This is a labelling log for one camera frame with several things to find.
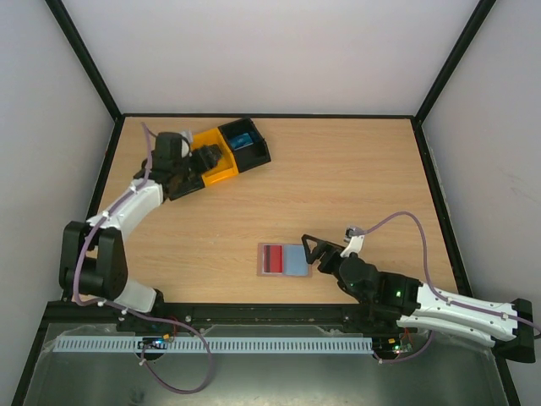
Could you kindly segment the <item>black VIP card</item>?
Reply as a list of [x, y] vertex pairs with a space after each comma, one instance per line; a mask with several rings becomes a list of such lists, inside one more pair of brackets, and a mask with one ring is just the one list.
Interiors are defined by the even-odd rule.
[[216, 167], [219, 161], [222, 159], [223, 155], [220, 149], [220, 146], [217, 144], [209, 146], [210, 154], [210, 166]]

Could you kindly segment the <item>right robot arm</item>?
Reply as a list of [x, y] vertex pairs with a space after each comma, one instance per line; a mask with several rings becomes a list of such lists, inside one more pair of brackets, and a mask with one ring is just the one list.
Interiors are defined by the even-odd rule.
[[381, 332], [396, 325], [466, 338], [491, 348], [504, 359], [536, 361], [531, 303], [483, 301], [434, 288], [400, 273], [383, 272], [360, 256], [364, 236], [345, 237], [347, 246], [301, 237], [305, 259], [332, 275], [338, 288], [368, 308], [370, 325]]

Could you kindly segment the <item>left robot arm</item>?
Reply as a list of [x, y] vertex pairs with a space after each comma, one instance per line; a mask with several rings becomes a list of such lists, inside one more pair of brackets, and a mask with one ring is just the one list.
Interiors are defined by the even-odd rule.
[[225, 159], [218, 142], [196, 145], [189, 132], [144, 134], [146, 157], [128, 188], [102, 212], [63, 231], [59, 283], [77, 305], [151, 312], [159, 293], [129, 277], [124, 243], [166, 200], [203, 188], [204, 175]]

